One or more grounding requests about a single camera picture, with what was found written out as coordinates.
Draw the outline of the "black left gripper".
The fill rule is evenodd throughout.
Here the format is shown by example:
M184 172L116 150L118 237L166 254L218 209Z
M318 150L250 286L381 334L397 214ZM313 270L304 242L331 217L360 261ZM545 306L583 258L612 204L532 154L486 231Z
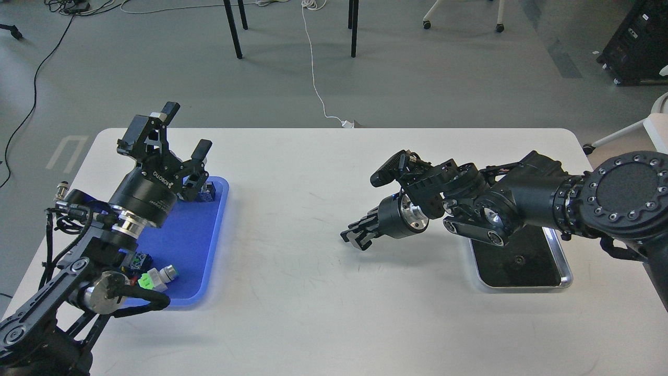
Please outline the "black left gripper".
M160 112L136 115L117 153L135 160L136 166L115 190L110 205L121 207L160 228L177 200L193 202L209 174L205 171L212 141L200 139L190 160L180 160L171 150L166 128L181 105L167 102Z

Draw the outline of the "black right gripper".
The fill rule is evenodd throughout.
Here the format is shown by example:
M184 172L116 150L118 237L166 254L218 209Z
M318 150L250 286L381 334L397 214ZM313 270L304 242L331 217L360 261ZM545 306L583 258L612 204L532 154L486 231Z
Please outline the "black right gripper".
M365 251L373 239L383 235L394 239L409 237L424 232L428 224L429 218L405 193L396 193L384 198L360 220L348 224L340 236L344 242Z

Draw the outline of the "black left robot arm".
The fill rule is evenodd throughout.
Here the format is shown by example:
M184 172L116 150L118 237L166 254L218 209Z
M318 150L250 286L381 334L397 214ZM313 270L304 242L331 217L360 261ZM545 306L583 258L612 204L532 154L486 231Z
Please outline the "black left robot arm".
M110 318L163 310L170 298L132 284L124 268L144 228L161 228L178 200L192 202L209 174L211 141L191 158L169 149L180 105L135 116L117 152L135 160L108 202L58 186L47 209L47 261L38 292L2 321L2 375L88 375Z

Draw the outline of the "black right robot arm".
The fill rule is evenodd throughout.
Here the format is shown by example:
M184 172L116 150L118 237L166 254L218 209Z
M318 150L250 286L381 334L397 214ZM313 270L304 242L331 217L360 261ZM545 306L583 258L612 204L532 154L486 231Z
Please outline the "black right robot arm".
M478 169L447 160L438 165L409 150L390 157L370 177L398 193L342 231L361 251L382 236L401 239L442 219L450 233L506 246L527 225L599 239L614 259L649 267L666 301L666 154L635 151L612 157L591 172L569 174L558 160L536 151L518 162Z

